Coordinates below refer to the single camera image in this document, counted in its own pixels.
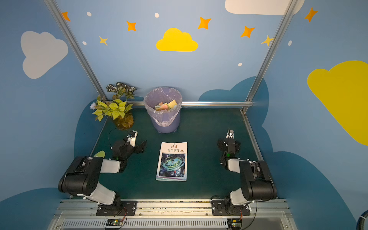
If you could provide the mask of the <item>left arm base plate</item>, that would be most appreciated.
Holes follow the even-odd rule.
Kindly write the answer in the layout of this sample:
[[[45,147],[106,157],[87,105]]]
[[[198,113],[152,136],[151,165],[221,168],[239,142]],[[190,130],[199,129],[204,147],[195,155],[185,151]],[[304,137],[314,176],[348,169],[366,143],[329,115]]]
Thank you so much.
[[[138,202],[136,200],[121,200],[112,205],[98,205],[96,216],[135,216]]]

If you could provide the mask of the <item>magazine book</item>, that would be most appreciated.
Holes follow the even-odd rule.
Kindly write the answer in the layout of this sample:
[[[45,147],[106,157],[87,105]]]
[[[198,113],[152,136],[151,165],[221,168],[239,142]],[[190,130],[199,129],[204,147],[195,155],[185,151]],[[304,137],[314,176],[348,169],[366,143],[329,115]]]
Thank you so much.
[[[156,180],[187,181],[187,142],[161,143]]]

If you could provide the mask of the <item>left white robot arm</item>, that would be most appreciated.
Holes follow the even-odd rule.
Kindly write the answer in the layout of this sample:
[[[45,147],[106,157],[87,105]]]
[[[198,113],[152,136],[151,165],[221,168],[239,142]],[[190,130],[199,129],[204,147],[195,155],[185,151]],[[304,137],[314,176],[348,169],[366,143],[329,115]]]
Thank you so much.
[[[127,213],[120,195],[99,182],[103,173],[122,173],[128,158],[143,153],[147,142],[132,145],[131,139],[117,141],[112,146],[113,159],[103,157],[76,157],[58,183],[58,190],[72,196],[81,196],[98,204],[98,216],[121,216]]]

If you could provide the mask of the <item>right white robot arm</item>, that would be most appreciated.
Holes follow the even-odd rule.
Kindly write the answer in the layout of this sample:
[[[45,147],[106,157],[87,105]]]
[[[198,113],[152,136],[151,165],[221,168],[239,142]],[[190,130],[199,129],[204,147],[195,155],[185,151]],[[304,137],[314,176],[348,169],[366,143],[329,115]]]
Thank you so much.
[[[277,198],[277,188],[265,161],[241,160],[236,157],[240,142],[227,137],[218,139],[217,146],[222,151],[220,164],[228,171],[240,175],[241,186],[231,191],[225,198],[227,207],[245,206],[253,201],[266,202]]]

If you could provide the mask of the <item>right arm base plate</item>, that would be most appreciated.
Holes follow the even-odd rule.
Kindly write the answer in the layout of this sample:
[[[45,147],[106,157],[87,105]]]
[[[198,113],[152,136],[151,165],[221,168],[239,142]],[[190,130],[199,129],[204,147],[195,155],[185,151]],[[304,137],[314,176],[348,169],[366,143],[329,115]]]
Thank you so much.
[[[248,205],[234,206],[231,203],[219,199],[211,200],[211,210],[213,216],[250,216]]]

